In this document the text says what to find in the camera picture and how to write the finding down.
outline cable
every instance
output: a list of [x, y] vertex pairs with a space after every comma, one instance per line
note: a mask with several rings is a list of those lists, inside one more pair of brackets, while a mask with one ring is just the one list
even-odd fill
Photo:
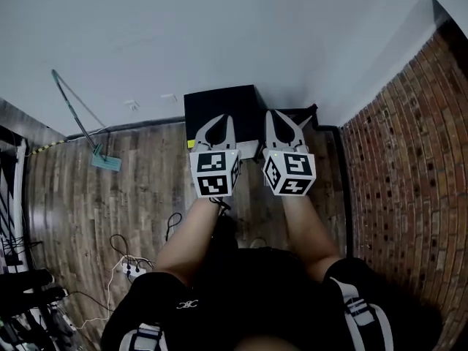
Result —
[[104, 309], [107, 309], [107, 307], [100, 303], [99, 301], [97, 301], [96, 299], [94, 299], [92, 296], [90, 296], [89, 294], [86, 294], [85, 292], [83, 291], [79, 291], [79, 290], [76, 290], [76, 291], [72, 291], [70, 292], [67, 296], [63, 297], [60, 301], [58, 301], [59, 303], [64, 300], [65, 298], [68, 298], [69, 296], [73, 295], [73, 294], [81, 294], [81, 295], [84, 295], [84, 296], [87, 296], [88, 298], [90, 298], [93, 302], [95, 302], [98, 306], [101, 306], [102, 308]]
[[114, 265], [114, 267], [112, 268], [112, 274], [110, 276], [110, 281], [109, 283], [107, 284], [107, 306], [105, 307], [107, 309], [107, 316], [106, 317], [95, 317], [94, 319], [90, 319], [90, 320], [85, 320], [85, 322], [81, 325], [81, 326], [75, 326], [75, 328], [77, 329], [83, 329], [85, 327], [85, 325], [88, 323], [88, 322], [91, 322], [91, 321], [96, 321], [96, 320], [109, 320], [110, 318], [110, 284], [112, 283], [112, 280], [114, 279], [114, 273], [116, 271], [116, 268], [121, 264], [122, 260], [125, 258], [125, 256], [122, 256], [120, 258], [120, 260]]
[[[109, 128], [109, 127], [103, 127], [103, 128], [101, 128], [101, 129], [99, 129], [99, 130], [97, 130], [97, 131], [95, 131], [95, 132], [92, 132], [92, 133], [88, 134], [88, 136], [91, 137], [92, 135], [95, 135], [95, 134], [100, 133], [102, 130], [107, 130], [107, 128]], [[42, 151], [44, 151], [44, 150], [46, 150], [46, 149], [48, 149], [48, 148], [50, 148], [50, 147], [57, 146], [58, 144], [75, 142], [76, 140], [81, 139], [81, 138], [83, 138], [83, 137], [84, 137], [84, 136], [82, 136], [82, 137], [76, 137], [76, 138], [70, 139], [70, 140], [68, 140], [68, 139], [65, 138], [65, 139], [63, 139], [63, 140], [59, 140], [58, 142], [52, 142], [52, 143], [46, 144], [46, 145], [43, 146], [43, 147], [36, 148], [36, 149], [33, 150], [30, 154], [25, 155], [25, 157], [30, 157], [30, 156], [32, 156], [32, 155], [38, 154], [39, 152], [42, 152]]]
[[[179, 219], [178, 221], [175, 223], [175, 224], [170, 224], [170, 220], [174, 217], [174, 216], [179, 216]], [[169, 230], [171, 229], [171, 227], [175, 227], [177, 226], [178, 224], [180, 224], [182, 222], [182, 214], [179, 213], [179, 212], [175, 212], [173, 214], [170, 215], [170, 217], [167, 219], [167, 229], [166, 229], [166, 242], [167, 240], [169, 239]]]
[[139, 265], [141, 262], [148, 264], [151, 268], [154, 268], [153, 266], [154, 263], [152, 261], [147, 260], [147, 259], [141, 259], [141, 260], [138, 260], [138, 263], [137, 263], [137, 272], [138, 272], [138, 269], [140, 268]]
[[[122, 239], [122, 241], [124, 241], [125, 243], [125, 251], [127, 252], [126, 254], [124, 254], [120, 249], [118, 249], [117, 247], [115, 247], [112, 243], [112, 238], [114, 237], [120, 237]], [[129, 244], [127, 243], [127, 240], [125, 239], [125, 237], [122, 235], [122, 234], [113, 234], [110, 236], [109, 238], [109, 243], [110, 243], [110, 246], [116, 250], [119, 254], [121, 254], [123, 257], [126, 257], [127, 258], [127, 270], [129, 271], [130, 270], [130, 258], [129, 258]]]
[[209, 199], [212, 203], [218, 204], [221, 207], [221, 213], [219, 214], [219, 217], [221, 217], [225, 211], [231, 210], [230, 205], [223, 202], [222, 199], [219, 199], [218, 197], [210, 197]]

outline mop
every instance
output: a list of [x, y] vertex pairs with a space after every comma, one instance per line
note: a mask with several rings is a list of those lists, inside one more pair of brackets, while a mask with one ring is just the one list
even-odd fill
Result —
[[93, 150], [93, 155], [91, 157], [91, 165], [95, 167], [101, 167], [103, 169], [114, 170], [116, 172], [120, 171], [122, 160], [117, 157], [111, 157], [111, 156], [101, 154], [102, 144], [101, 143], [95, 144], [93, 140], [91, 139], [90, 135], [88, 134], [88, 132], [85, 130], [83, 124], [81, 123], [80, 119], [78, 118], [78, 115], [75, 112], [75, 109], [73, 109], [73, 106], [68, 101], [67, 95], [64, 93], [64, 90], [61, 87], [61, 82], [68, 88], [68, 90], [73, 94], [73, 96], [84, 106], [84, 108], [102, 125], [102, 127], [105, 128], [104, 124], [88, 109], [88, 107], [83, 102], [81, 102], [80, 98], [71, 90], [71, 88], [64, 82], [64, 80], [60, 77], [60, 75], [54, 69], [52, 69], [52, 77], [55, 80], [56, 85], [58, 89], [60, 90], [60, 93], [63, 96], [68, 106], [68, 109], [72, 113], [73, 118], [75, 119], [76, 123], [80, 127], [80, 130], [83, 132], [86, 140], [91, 146], [91, 149]]

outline black cable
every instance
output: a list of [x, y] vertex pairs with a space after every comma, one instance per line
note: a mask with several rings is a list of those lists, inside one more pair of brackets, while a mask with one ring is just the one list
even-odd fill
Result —
[[153, 268], [153, 266], [151, 265], [153, 262], [150, 261], [150, 260], [147, 260], [147, 259], [138, 259], [138, 262], [137, 262], [137, 269], [136, 271], [138, 272], [138, 269], [140, 268], [140, 263], [146, 263], [148, 264], [151, 268]]
[[230, 205], [226, 204], [221, 199], [218, 199], [217, 197], [210, 197], [209, 199], [212, 203], [218, 204], [221, 207], [221, 213], [219, 214], [219, 216], [224, 215], [225, 211], [231, 210]]
[[[173, 217], [174, 217], [174, 216], [177, 216], [177, 215], [179, 216], [178, 221], [177, 221], [176, 223], [174, 223], [174, 224], [171, 224], [171, 223], [170, 223], [170, 220], [172, 220]], [[180, 224], [181, 222], [182, 222], [182, 214], [181, 214], [181, 213], [175, 212], [175, 213], [173, 213], [173, 214], [170, 215], [170, 217], [167, 219], [166, 242], [167, 242], [167, 240], [169, 239], [169, 230], [171, 229], [171, 227], [175, 227], [175, 226], [177, 226], [178, 224]]]
[[86, 294], [85, 292], [79, 291], [79, 290], [70, 292], [67, 296], [64, 296], [64, 297], [63, 297], [62, 299], [60, 299], [60, 301], [58, 301], [58, 302], [61, 302], [62, 300], [64, 300], [65, 298], [68, 298], [69, 296], [71, 296], [71, 295], [73, 295], [73, 294], [81, 294], [81, 295], [87, 296], [87, 297], [90, 298], [93, 302], [95, 302], [98, 306], [101, 306], [101, 307], [104, 308], [104, 309], [108, 309], [107, 306], [105, 306], [104, 304], [100, 303], [99, 301], [97, 301], [96, 299], [94, 299], [94, 298], [93, 298], [92, 296], [90, 296], [89, 294]]
[[[118, 249], [117, 247], [115, 247], [113, 244], [112, 244], [112, 238], [114, 237], [120, 237], [122, 239], [122, 241], [124, 241], [125, 243], [125, 251], [127, 252], [126, 254], [124, 254], [120, 249]], [[109, 243], [110, 243], [110, 246], [116, 250], [119, 254], [121, 254], [123, 257], [126, 257], [127, 258], [127, 270], [129, 271], [130, 270], [130, 253], [129, 253], [129, 245], [127, 243], [127, 240], [125, 239], [125, 237], [122, 235], [122, 234], [113, 234], [110, 236], [109, 238]]]

